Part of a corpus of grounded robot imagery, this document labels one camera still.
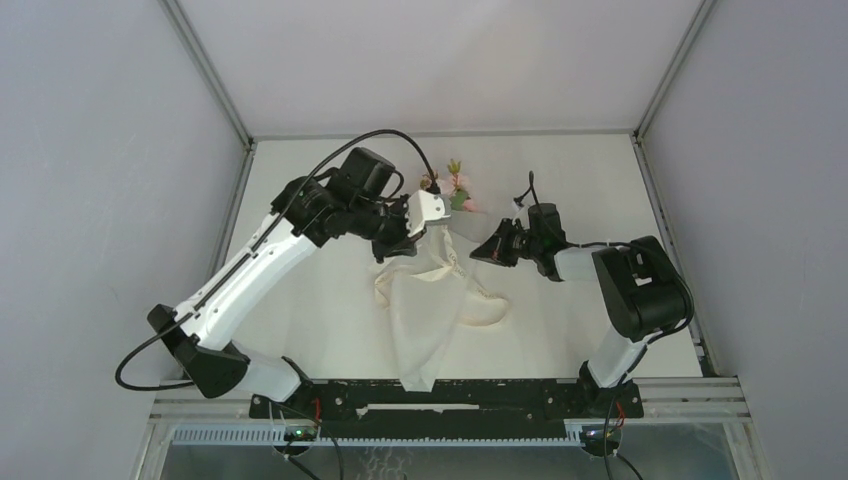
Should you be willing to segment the cream printed ribbon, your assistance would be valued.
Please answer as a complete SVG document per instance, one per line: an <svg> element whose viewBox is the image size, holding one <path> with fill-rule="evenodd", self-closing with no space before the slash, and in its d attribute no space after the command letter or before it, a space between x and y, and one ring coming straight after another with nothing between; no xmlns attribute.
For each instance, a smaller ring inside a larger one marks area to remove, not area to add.
<svg viewBox="0 0 848 480"><path fill-rule="evenodd" d="M504 321L511 304L487 290L460 258L469 243L454 241L446 227L431 229L411 258L395 258L374 279L374 299L405 326L491 327Z"/></svg>

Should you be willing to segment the pink fake rose stem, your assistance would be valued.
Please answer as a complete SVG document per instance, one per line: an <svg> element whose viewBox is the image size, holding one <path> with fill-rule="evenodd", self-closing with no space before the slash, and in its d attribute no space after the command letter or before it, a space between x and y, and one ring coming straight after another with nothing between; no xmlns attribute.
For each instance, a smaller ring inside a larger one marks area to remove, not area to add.
<svg viewBox="0 0 848 480"><path fill-rule="evenodd" d="M440 194L441 187L439 185L439 175L436 172L433 174L424 174L420 180L420 189L429 193Z"/></svg>
<svg viewBox="0 0 848 480"><path fill-rule="evenodd" d="M461 212L480 212L471 192L469 177L462 170L462 162L450 159L447 174L438 179L441 192L448 197L451 209Z"/></svg>

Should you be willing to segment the translucent white wrapping paper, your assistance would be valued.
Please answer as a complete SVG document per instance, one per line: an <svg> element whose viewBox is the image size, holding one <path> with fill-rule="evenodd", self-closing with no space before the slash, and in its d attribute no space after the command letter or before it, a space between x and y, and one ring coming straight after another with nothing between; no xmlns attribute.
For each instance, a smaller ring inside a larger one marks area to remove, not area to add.
<svg viewBox="0 0 848 480"><path fill-rule="evenodd" d="M494 224L485 213L457 212L428 231L414 257L384 265L370 263L354 238L320 250L289 291L295 359L320 379L392 379L413 392L491 374L487 350L511 304L468 256Z"/></svg>

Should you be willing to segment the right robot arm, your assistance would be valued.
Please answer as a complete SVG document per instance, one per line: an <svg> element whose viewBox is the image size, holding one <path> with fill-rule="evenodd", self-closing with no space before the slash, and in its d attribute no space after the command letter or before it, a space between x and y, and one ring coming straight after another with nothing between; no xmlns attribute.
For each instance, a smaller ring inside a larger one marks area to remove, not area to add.
<svg viewBox="0 0 848 480"><path fill-rule="evenodd" d="M529 260L553 282L584 276L598 283L610 327L581 365L577 393L584 412L605 415L649 346L688 327L691 290L654 236L578 244L567 240L554 204L533 205L527 216L527 225L502 219L470 256L502 267Z"/></svg>

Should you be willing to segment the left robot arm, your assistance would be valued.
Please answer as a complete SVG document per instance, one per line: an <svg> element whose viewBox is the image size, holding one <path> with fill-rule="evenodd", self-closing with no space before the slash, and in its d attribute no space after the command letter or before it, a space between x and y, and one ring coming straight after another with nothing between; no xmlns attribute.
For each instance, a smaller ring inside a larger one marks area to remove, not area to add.
<svg viewBox="0 0 848 480"><path fill-rule="evenodd" d="M206 398L241 390L271 401L290 417L305 414L313 394L296 364L241 349L233 339L247 315L298 264L328 241L355 235L372 244L375 258L411 255L429 221L445 212L435 179L411 194L384 195L397 168L364 147L342 147L308 174L290 181L246 244L192 296L175 307L158 304L147 321L154 331L116 367L121 388L147 392L123 373L147 347L161 342L187 375L183 387Z"/></svg>

